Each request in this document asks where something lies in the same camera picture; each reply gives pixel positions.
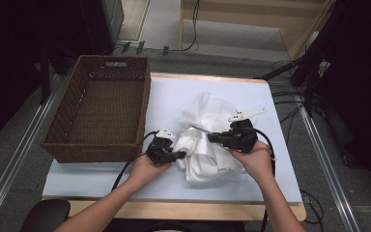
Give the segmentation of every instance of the white cloth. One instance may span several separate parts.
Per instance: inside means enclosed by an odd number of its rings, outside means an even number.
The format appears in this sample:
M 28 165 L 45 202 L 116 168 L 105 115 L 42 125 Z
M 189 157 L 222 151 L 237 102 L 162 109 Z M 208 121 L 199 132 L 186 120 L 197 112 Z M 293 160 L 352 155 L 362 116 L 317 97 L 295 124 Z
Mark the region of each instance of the white cloth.
M 186 150 L 184 159 L 177 159 L 177 164 L 185 169 L 188 182 L 208 182 L 220 176 L 239 180 L 242 164 L 234 159 L 219 144 L 211 143 L 205 132 L 223 132 L 230 129 L 228 118 L 236 107 L 228 101 L 202 94 L 194 103 L 185 108 L 180 116 L 182 132 L 174 146 L 174 151 Z

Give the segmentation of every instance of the black cable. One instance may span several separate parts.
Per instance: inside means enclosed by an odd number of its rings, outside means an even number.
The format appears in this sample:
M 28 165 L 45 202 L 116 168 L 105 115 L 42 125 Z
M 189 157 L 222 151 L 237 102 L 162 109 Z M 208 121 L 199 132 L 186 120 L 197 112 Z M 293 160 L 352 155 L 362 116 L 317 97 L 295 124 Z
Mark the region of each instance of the black cable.
M 289 60 L 279 60 L 279 61 L 275 61 L 275 62 L 273 62 L 273 64 L 271 65 L 271 70 L 274 71 L 273 67 L 274 67 L 276 64 L 281 63 L 281 62 L 284 62 L 284 61 L 286 61 L 286 62 L 288 62 L 288 63 L 292 63 L 292 62 L 289 61 Z M 286 75 L 281 75 L 281 74 L 279 74 L 278 76 L 281 76 L 281 77 L 284 77 L 284 78 L 291 78 L 291 76 L 286 76 Z
M 167 52 L 185 52 L 185 51 L 190 50 L 197 41 L 197 28 L 196 28 L 196 26 L 197 26 L 197 17 L 198 17 L 199 9 L 200 9 L 200 0 L 197 0 L 197 2 L 195 3 L 195 6 L 194 6 L 193 13 L 192 13 L 192 25 L 193 25 L 193 29 L 194 29 L 194 39 L 192 40 L 192 43 L 187 48 L 185 48 L 185 49 L 174 49 L 174 50 L 170 50 L 170 49 L 164 50 L 164 49 L 160 49 L 160 48 L 144 47 L 143 50 L 167 51 Z
M 312 103 L 312 111 L 320 115 L 322 118 L 326 118 L 324 115 L 324 109 L 321 107 L 320 101 L 317 100 L 316 102 Z
M 292 122 L 294 121 L 295 115 L 297 115 L 297 113 L 300 112 L 301 108 L 302 108 L 302 104 L 297 106 L 297 108 L 294 111 L 294 114 L 291 116 L 291 122 L 289 123 L 289 126 L 288 126 L 287 139 L 286 139 L 287 146 L 288 146 L 288 143 L 289 143 L 289 136 L 290 136 L 290 133 L 291 133 Z
M 273 147 L 272 147 L 271 141 L 267 137 L 267 135 L 264 134 L 262 131 L 257 130 L 257 129 L 254 129 L 254 131 L 257 132 L 257 133 L 259 133 L 259 134 L 261 134 L 261 135 L 263 135 L 263 137 L 267 140 L 268 145 L 270 146 L 270 150 L 271 150 L 270 156 L 271 156 L 272 176 L 275 177 L 275 153 L 273 152 Z M 267 222 L 268 222 L 268 213 L 267 213 L 267 209 L 266 209 L 265 212 L 264 212 L 264 217 L 263 217 L 262 224 L 261 224 L 261 232 L 264 232 L 265 231 L 265 229 L 267 227 Z
M 282 103 L 304 103 L 305 101 L 279 101 L 275 102 L 274 104 L 282 104 Z
M 143 156 L 144 154 L 141 154 L 137 157 L 135 157 L 135 154 L 137 153 L 137 150 L 140 148 L 140 146 L 143 144 L 144 140 L 146 140 L 146 138 L 148 138 L 150 135 L 152 134 L 157 134 L 158 131 L 152 131 L 152 132 L 149 132 L 148 134 L 146 134 L 143 139 L 137 144 L 137 147 L 134 149 L 133 153 L 131 154 L 131 157 L 132 159 L 130 159 L 129 161 L 126 162 L 125 166 L 123 167 L 122 171 L 120 172 L 120 174 L 117 176 L 116 178 L 116 181 L 114 182 L 113 184 L 113 187 L 111 190 L 114 190 L 118 185 L 119 185 L 119 182 L 120 180 L 122 179 L 123 177 L 123 174 L 125 173 L 126 169 L 128 168 L 128 166 L 134 162 L 137 158 Z
M 273 97 L 281 97 L 281 96 L 290 96 L 290 95 L 303 95 L 303 93 L 300 93 L 300 92 L 277 92 L 277 93 L 273 93 L 271 94 Z
M 281 121 L 279 121 L 279 124 L 282 124 L 283 122 L 285 122 L 286 120 L 288 120 L 289 118 L 291 118 L 296 113 L 297 109 L 298 108 L 301 108 L 301 107 L 302 107 L 302 103 L 300 103 L 300 105 L 298 105 L 297 107 L 295 107 L 294 110 L 292 110 L 291 112 L 289 112 L 285 118 L 283 118 Z
M 305 222 L 309 223 L 309 224 L 319 224 L 320 228 L 321 228 L 321 231 L 323 232 L 324 231 L 324 225 L 322 224 L 322 219 L 324 218 L 324 209 L 322 208 L 321 202 L 319 202 L 318 199 L 314 195 L 312 195 L 311 193 L 309 193 L 307 191 L 304 191 L 304 190 L 300 189 L 300 192 L 308 195 L 310 198 L 315 200 L 316 203 L 318 204 L 319 208 L 321 209 L 321 214 L 319 214 L 318 211 L 315 209 L 314 205 L 312 204 L 312 201 L 309 200 L 309 202 L 307 204 L 311 208 L 312 212 L 315 214 L 315 217 L 317 218 L 317 221 L 310 221 L 310 220 L 306 219 Z

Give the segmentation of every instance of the white table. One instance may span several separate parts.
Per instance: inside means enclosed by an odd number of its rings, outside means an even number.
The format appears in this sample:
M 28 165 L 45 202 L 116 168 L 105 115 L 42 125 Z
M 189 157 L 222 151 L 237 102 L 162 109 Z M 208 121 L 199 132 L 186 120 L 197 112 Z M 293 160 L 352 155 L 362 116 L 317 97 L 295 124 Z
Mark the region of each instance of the white table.
M 152 73 L 146 133 L 167 128 L 179 134 L 181 110 L 205 92 L 232 102 L 239 110 L 267 109 L 267 113 L 257 116 L 254 127 L 270 138 L 277 158 L 276 181 L 298 219 L 303 220 L 305 211 L 297 179 L 266 81 Z M 73 215 L 110 192 L 122 166 L 122 163 L 54 161 L 43 197 L 69 199 Z M 238 182 L 218 179 L 204 185 L 190 184 L 184 171 L 175 165 L 137 192 L 116 217 L 254 220 L 262 219 L 263 213 L 261 191 L 246 173 Z

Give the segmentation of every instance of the wicker basket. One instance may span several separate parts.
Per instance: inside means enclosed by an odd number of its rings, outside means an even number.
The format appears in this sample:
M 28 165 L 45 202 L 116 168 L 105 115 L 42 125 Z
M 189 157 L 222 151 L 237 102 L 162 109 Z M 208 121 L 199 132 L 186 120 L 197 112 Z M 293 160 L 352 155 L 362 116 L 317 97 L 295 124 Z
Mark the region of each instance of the wicker basket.
M 146 57 L 80 56 L 42 146 L 58 162 L 130 159 L 150 95 Z

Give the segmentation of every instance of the metal rail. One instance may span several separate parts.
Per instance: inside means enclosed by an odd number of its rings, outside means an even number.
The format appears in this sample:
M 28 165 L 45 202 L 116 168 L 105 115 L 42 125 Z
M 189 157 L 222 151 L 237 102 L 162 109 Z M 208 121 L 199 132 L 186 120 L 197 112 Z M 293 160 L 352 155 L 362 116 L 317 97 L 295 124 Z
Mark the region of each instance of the metal rail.
M 11 160 L 9 161 L 4 173 L 0 178 L 0 207 L 5 200 L 5 197 L 9 192 L 12 183 L 14 182 L 17 172 L 19 171 L 21 165 L 23 164 L 23 161 L 28 154 L 29 148 L 34 141 L 42 125 L 42 122 L 50 109 L 50 106 L 53 104 L 54 96 L 57 93 L 57 90 L 59 89 L 61 83 L 61 79 L 58 74 L 55 74 L 53 76 L 52 83 L 52 93 L 49 95 L 46 102 L 39 106 L 34 118 L 32 119 L 31 124 L 26 130 L 26 133 L 24 133 L 16 150 L 14 151 L 14 154 L 12 155 Z
M 297 98 L 299 101 L 303 101 L 302 97 Z M 325 149 L 324 143 L 322 142 L 321 136 L 319 135 L 312 118 L 309 118 L 307 116 L 304 108 L 300 110 L 300 114 L 302 116 L 303 122 L 305 123 L 306 129 L 308 130 L 319 163 L 321 164 L 322 170 L 324 171 L 330 191 L 332 193 L 336 207 L 338 208 L 339 215 L 342 217 L 346 231 L 360 231 L 354 212 L 352 210 L 352 206 L 348 201 L 345 191 L 340 185 L 340 181 L 334 171 L 327 150 Z

